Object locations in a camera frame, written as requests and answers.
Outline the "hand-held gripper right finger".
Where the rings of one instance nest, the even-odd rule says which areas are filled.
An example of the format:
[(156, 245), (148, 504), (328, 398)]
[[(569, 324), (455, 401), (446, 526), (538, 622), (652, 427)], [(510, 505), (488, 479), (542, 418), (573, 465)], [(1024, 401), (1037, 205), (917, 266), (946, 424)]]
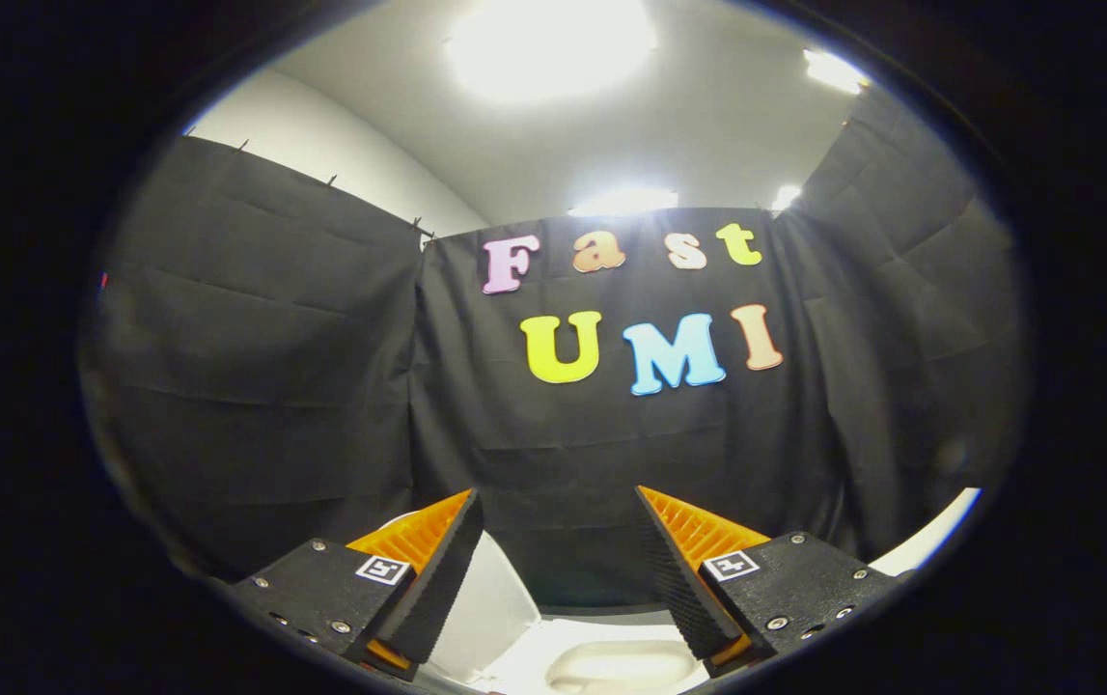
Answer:
[(658, 597), (712, 677), (809, 649), (904, 584), (805, 531), (768, 537), (646, 486), (634, 496)]

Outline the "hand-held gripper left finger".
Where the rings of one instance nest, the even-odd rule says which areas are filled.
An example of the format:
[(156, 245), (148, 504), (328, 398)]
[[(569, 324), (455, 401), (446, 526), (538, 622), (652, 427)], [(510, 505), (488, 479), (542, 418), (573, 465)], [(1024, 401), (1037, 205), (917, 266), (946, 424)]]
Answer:
[(437, 644), (484, 530), (473, 488), (353, 542), (311, 538), (225, 588), (284, 644), (382, 678), (413, 681)]

